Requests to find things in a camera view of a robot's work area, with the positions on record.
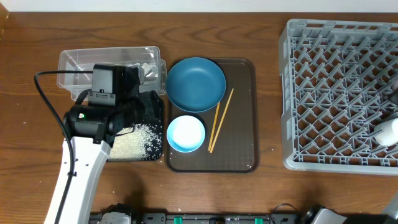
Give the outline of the pile of white rice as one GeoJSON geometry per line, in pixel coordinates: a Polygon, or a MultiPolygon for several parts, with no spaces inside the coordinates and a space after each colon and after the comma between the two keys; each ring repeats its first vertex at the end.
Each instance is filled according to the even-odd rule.
{"type": "Polygon", "coordinates": [[[162,156],[162,132],[158,125],[138,124],[133,133],[132,128],[123,129],[123,136],[115,137],[109,161],[156,161],[162,156]]]}

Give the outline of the white tissue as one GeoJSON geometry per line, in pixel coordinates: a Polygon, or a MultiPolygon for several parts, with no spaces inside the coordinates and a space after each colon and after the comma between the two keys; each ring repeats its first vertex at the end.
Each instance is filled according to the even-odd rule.
{"type": "Polygon", "coordinates": [[[158,79],[159,73],[158,68],[154,64],[148,63],[130,63],[128,67],[138,68],[140,82],[154,82],[158,79]]]}

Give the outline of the light blue small bowl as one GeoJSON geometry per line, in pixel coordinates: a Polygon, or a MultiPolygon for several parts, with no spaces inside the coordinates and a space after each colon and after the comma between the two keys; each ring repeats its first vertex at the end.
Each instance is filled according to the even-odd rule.
{"type": "Polygon", "coordinates": [[[183,115],[175,118],[167,128],[168,144],[178,152],[196,151],[205,140],[205,127],[196,117],[183,115]]]}

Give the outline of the dark blue plate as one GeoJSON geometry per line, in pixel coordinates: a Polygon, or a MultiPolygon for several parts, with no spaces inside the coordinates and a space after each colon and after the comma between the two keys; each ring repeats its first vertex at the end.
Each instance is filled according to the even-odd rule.
{"type": "Polygon", "coordinates": [[[214,61],[190,57],[177,62],[169,71],[166,92],[177,108],[201,113],[216,106],[224,97],[226,77],[214,61]]]}

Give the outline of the wooden chopstick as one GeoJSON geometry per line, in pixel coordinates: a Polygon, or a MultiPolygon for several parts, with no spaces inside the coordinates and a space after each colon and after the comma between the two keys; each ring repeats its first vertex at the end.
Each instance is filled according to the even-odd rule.
{"type": "Polygon", "coordinates": [[[217,122],[217,119],[218,119],[219,109],[220,109],[220,102],[218,102],[218,104],[216,106],[215,117],[214,117],[214,120],[213,120],[213,125],[212,125],[212,129],[211,129],[210,140],[209,140],[209,145],[208,145],[208,151],[209,152],[211,151],[211,146],[212,146],[212,143],[213,143],[213,138],[214,138],[214,133],[215,133],[216,122],[217,122]]]}
{"type": "Polygon", "coordinates": [[[220,131],[221,131],[221,127],[222,127],[222,125],[223,125],[223,121],[224,121],[224,118],[225,118],[225,116],[226,116],[226,112],[228,111],[229,104],[230,104],[230,101],[231,101],[231,98],[232,98],[233,93],[234,93],[234,88],[231,89],[231,93],[230,93],[230,95],[229,95],[229,97],[228,97],[228,100],[227,100],[227,102],[226,102],[226,105],[225,105],[223,114],[222,114],[222,116],[221,116],[220,123],[219,123],[218,129],[217,129],[217,132],[216,132],[216,134],[214,135],[214,138],[213,138],[213,141],[212,141],[212,145],[211,145],[211,147],[210,147],[210,154],[211,154],[211,153],[213,152],[213,150],[214,150],[214,147],[215,147],[215,144],[216,144],[216,142],[217,142],[219,133],[220,133],[220,131]]]}

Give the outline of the green cup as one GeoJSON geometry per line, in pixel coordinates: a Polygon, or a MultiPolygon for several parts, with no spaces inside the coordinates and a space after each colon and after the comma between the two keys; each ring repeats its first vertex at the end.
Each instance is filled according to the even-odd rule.
{"type": "Polygon", "coordinates": [[[382,146],[389,147],[394,144],[397,144],[398,142],[397,125],[398,125],[397,118],[378,124],[374,128],[374,131],[377,132],[377,134],[374,137],[375,140],[382,146]]]}

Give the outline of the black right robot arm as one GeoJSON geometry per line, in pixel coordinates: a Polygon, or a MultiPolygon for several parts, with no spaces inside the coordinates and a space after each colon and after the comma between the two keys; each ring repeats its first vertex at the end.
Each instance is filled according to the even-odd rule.
{"type": "Polygon", "coordinates": [[[313,206],[299,224],[397,224],[397,194],[381,214],[356,213],[343,216],[323,205],[313,206]]]}

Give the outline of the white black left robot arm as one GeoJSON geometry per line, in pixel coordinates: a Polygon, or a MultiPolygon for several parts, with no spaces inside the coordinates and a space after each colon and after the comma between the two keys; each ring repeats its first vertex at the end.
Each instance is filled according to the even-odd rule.
{"type": "Polygon", "coordinates": [[[155,91],[119,107],[83,104],[85,90],[65,113],[62,164],[46,223],[88,223],[98,181],[107,161],[158,159],[162,152],[164,102],[155,91]]]}

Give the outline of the clear plastic waste bin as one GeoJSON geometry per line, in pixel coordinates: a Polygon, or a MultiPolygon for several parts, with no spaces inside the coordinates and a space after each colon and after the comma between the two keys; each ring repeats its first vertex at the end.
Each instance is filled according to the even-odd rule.
{"type": "Polygon", "coordinates": [[[75,101],[83,90],[91,88],[92,74],[89,71],[97,63],[124,66],[128,66],[130,63],[154,64],[158,68],[158,79],[154,82],[141,84],[139,91],[154,90],[158,95],[166,94],[166,62],[161,59],[160,50],[156,46],[64,50],[60,54],[58,69],[80,70],[83,73],[57,75],[58,87],[68,90],[71,93],[71,99],[75,101]]]}

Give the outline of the grey dishwasher rack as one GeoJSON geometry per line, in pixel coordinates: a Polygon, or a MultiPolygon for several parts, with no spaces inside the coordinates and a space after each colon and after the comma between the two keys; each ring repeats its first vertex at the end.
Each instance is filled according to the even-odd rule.
{"type": "Polygon", "coordinates": [[[282,161],[290,170],[396,175],[397,25],[291,19],[279,39],[282,161]]]}

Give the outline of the black rectangular tray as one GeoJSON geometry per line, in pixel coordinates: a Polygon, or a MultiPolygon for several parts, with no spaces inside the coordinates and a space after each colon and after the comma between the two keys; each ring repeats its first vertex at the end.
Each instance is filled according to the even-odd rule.
{"type": "Polygon", "coordinates": [[[146,120],[130,124],[117,133],[108,161],[156,161],[162,155],[164,102],[154,91],[139,95],[146,109],[146,120]]]}

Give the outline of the brown serving tray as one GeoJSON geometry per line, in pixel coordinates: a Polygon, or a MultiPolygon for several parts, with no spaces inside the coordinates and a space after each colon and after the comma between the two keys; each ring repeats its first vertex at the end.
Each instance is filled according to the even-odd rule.
{"type": "Polygon", "coordinates": [[[198,118],[205,127],[205,140],[193,152],[182,153],[167,146],[165,163],[175,172],[225,172],[249,173],[259,163],[259,134],[256,103],[256,72],[252,62],[245,58],[214,58],[226,76],[226,94],[221,100],[215,133],[217,132],[226,102],[234,88],[228,111],[213,152],[208,145],[216,108],[201,113],[189,113],[169,103],[172,122],[183,115],[198,118]]]}

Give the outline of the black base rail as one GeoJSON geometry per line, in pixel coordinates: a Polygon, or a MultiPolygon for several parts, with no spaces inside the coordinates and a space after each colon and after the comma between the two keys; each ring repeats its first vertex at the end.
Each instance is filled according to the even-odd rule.
{"type": "Polygon", "coordinates": [[[290,224],[298,223],[300,215],[287,212],[271,214],[222,214],[222,213],[167,213],[154,210],[139,213],[129,205],[118,203],[98,213],[91,213],[88,223],[94,224],[290,224]]]}

